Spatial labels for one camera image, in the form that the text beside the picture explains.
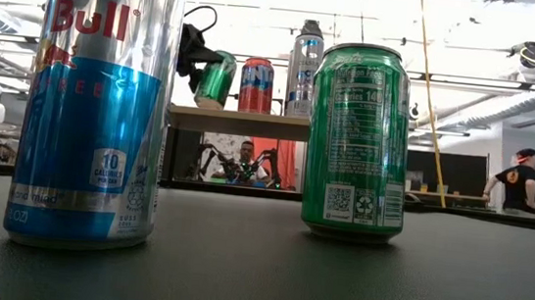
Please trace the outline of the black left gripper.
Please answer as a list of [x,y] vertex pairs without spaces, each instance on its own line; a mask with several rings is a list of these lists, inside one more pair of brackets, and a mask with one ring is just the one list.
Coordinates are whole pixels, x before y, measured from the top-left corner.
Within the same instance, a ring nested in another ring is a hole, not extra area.
[[223,60],[222,54],[206,47],[204,35],[199,29],[194,25],[183,25],[177,73],[189,75],[188,85],[193,94],[203,80],[205,67]]

